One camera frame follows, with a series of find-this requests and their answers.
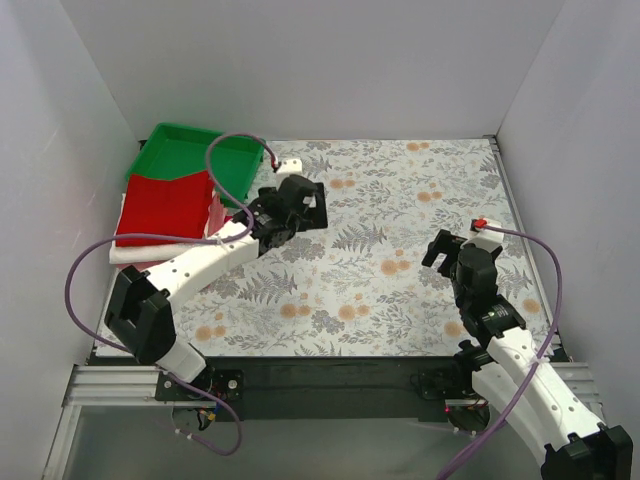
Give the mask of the red t shirt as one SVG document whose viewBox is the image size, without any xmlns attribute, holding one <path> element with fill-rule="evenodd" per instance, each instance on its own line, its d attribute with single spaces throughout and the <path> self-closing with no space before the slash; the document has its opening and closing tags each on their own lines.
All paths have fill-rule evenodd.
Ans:
<svg viewBox="0 0 640 480">
<path fill-rule="evenodd" d="M 173 180 L 129 178 L 116 234 L 203 238 L 214 182 L 206 171 Z"/>
</svg>

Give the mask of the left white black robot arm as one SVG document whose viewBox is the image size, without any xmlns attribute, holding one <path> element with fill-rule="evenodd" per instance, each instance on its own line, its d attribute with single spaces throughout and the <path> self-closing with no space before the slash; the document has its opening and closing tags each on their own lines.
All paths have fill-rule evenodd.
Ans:
<svg viewBox="0 0 640 480">
<path fill-rule="evenodd" d="M 208 245 L 140 271 L 124 268 L 116 276 L 104 323 L 141 365 L 154 365 L 178 378 L 193 400 L 213 386 L 213 369 L 193 345 L 178 336 L 174 314 L 206 286 L 230 270 L 283 246 L 296 234 L 328 226 L 325 187 L 292 174 L 275 187 L 259 190 L 249 205 L 225 223 Z"/>
</svg>

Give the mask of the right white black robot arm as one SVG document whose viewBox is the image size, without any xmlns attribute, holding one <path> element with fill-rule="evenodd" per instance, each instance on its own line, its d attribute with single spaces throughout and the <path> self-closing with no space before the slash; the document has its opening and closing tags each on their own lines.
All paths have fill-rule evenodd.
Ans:
<svg viewBox="0 0 640 480">
<path fill-rule="evenodd" d="M 524 318 L 498 292 L 496 260 L 507 233 L 492 220 L 475 219 L 467 238 L 439 231 L 422 260 L 430 267 L 438 256 L 444 258 L 437 271 L 450 280 L 464 327 L 477 341 L 460 345 L 454 389 L 464 397 L 479 395 L 499 413 L 438 476 L 449 478 L 509 425 L 544 479 L 628 479 L 629 434 L 607 425 L 579 399 L 550 363 L 552 339 L 537 344 Z"/>
</svg>

